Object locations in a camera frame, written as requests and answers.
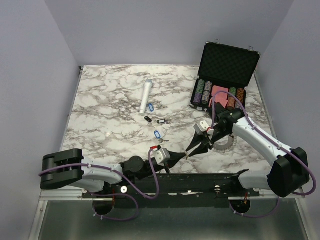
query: screw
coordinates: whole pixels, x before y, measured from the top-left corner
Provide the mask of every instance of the screw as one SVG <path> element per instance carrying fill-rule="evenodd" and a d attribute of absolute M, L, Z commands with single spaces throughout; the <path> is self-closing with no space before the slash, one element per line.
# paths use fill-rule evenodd
<path fill-rule="evenodd" d="M 219 192 L 221 190 L 221 188 L 219 185 L 215 185 L 214 190 L 215 190 L 215 192 Z"/>
<path fill-rule="evenodd" d="M 128 191 L 128 188 L 126 186 L 121 187 L 121 193 L 125 194 Z"/>

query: black foam lining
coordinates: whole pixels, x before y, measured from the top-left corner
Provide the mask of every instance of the black foam lining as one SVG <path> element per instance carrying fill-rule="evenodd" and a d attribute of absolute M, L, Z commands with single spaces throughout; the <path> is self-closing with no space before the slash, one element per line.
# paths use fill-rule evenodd
<path fill-rule="evenodd" d="M 204 47 L 198 75 L 222 85 L 244 88 L 249 84 L 259 58 L 256 51 L 210 42 Z"/>

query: microphone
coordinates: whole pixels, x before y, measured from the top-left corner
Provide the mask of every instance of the microphone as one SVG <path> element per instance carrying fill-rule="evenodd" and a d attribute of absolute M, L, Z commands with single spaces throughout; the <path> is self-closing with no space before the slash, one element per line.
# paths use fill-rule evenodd
<path fill-rule="evenodd" d="M 146 80 L 144 83 L 143 97 L 140 105 L 140 115 L 144 115 L 146 112 L 151 87 L 152 87 L 152 80 L 151 79 Z"/>

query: marble surface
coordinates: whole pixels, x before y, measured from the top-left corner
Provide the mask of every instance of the marble surface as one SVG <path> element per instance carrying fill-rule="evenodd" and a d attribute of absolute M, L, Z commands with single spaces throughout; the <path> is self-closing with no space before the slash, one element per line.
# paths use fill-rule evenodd
<path fill-rule="evenodd" d="M 79 148 L 91 159 L 115 164 L 132 156 L 147 159 L 149 147 L 158 145 L 154 131 L 163 139 L 162 147 L 183 152 L 194 136 L 196 122 L 211 119 L 203 111 L 192 109 L 191 95 L 198 66 L 113 65 L 85 66 L 76 94 L 62 150 Z M 155 111 L 147 115 L 148 126 L 139 108 L 144 82 L 153 80 L 149 102 Z M 270 126 L 252 77 L 247 87 L 248 115 L 270 133 Z M 170 124 L 159 125 L 167 119 Z M 249 144 L 238 138 L 236 146 L 226 152 L 210 151 L 183 158 L 172 173 L 236 173 L 243 169 L 266 170 L 270 166 Z"/>

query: circular saw blade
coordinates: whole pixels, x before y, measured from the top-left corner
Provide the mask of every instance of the circular saw blade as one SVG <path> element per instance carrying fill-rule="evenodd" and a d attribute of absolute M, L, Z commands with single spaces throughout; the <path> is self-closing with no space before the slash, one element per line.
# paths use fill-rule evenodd
<path fill-rule="evenodd" d="M 235 146 L 235 144 L 237 143 L 237 136 L 234 134 L 228 135 L 228 142 L 227 143 L 218 143 L 215 142 L 213 144 L 213 148 L 217 151 L 227 151 L 230 150 L 232 147 Z"/>

